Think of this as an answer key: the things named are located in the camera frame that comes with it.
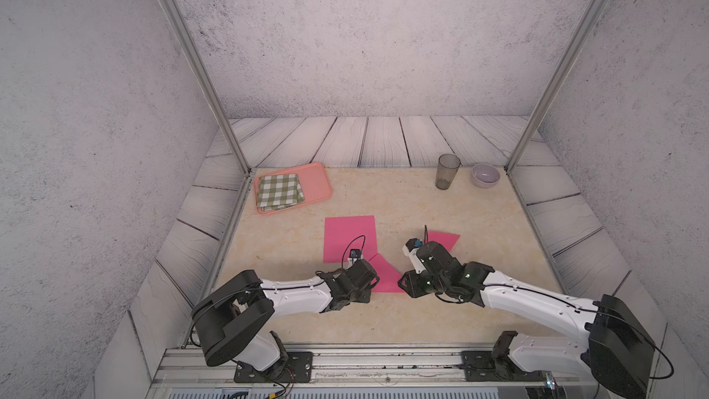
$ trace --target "gray textured wall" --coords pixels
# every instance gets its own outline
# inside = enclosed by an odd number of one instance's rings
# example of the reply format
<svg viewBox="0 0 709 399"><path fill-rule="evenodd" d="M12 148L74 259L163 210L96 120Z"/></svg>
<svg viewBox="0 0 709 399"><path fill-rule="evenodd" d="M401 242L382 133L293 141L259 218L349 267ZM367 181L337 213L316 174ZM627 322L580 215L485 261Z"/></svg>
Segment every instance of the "gray textured wall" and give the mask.
<svg viewBox="0 0 709 399"><path fill-rule="evenodd" d="M542 134L709 373L709 0L611 0Z"/></svg>
<svg viewBox="0 0 709 399"><path fill-rule="evenodd" d="M177 0L230 117L527 115L589 0Z"/></svg>
<svg viewBox="0 0 709 399"><path fill-rule="evenodd" d="M76 398L216 131L157 0L0 0L0 397Z"/></svg>

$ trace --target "bowl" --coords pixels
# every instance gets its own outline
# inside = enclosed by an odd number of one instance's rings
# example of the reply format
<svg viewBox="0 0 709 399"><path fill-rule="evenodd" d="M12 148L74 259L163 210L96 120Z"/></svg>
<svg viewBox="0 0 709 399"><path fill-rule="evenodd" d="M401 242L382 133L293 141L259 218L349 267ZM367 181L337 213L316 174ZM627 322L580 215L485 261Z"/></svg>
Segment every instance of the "bowl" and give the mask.
<svg viewBox="0 0 709 399"><path fill-rule="evenodd" d="M473 185L479 188L492 188L500 181L500 172L490 164L477 164L470 170Z"/></svg>

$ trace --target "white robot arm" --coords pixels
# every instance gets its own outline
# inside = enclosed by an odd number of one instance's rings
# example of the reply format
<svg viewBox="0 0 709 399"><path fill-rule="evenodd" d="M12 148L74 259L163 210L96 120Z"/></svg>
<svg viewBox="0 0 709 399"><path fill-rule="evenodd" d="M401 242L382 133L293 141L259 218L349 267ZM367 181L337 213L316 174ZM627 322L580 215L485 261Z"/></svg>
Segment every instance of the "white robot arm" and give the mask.
<svg viewBox="0 0 709 399"><path fill-rule="evenodd" d="M368 303L379 277L369 262L317 272L307 280L261 280L244 270L192 309L192 323L208 366L232 360L250 365L262 378L282 375L288 354L274 332L263 331L275 317L326 313L351 302Z"/></svg>
<svg viewBox="0 0 709 399"><path fill-rule="evenodd" d="M478 262L461 265L444 246L410 239L403 247L414 267L398 284L410 297L434 293L448 303L474 303L524 316L565 337L504 332L491 352L504 376L531 371L593 375L626 398L644 398L656 349L623 301L600 301L545 290Z"/></svg>

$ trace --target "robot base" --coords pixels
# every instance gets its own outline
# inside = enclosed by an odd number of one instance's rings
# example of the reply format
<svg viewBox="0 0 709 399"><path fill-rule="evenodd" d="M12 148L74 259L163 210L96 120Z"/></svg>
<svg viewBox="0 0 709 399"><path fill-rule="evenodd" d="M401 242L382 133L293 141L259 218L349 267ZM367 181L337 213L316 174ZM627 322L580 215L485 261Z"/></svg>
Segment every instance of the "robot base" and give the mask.
<svg viewBox="0 0 709 399"><path fill-rule="evenodd" d="M461 351L462 369L468 382L539 382L545 380L541 371L505 372L499 370L490 351Z"/></svg>
<svg viewBox="0 0 709 399"><path fill-rule="evenodd" d="M288 352L288 362L286 366L293 371L293 378L288 370L283 370L276 378L269 378L263 371L256 371L249 364L239 362L234 374L235 383L271 383L279 382L283 385L289 383L308 383L313 370L313 353L310 351Z"/></svg>

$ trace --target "checkered cloth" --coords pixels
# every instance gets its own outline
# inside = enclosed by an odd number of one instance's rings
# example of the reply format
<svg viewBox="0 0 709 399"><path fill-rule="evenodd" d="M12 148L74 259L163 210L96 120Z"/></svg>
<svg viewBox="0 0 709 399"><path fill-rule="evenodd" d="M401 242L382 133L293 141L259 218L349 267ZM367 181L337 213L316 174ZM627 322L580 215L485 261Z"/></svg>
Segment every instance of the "checkered cloth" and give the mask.
<svg viewBox="0 0 709 399"><path fill-rule="evenodd" d="M264 211L292 207L304 200L297 174L264 175L259 180L256 206Z"/></svg>

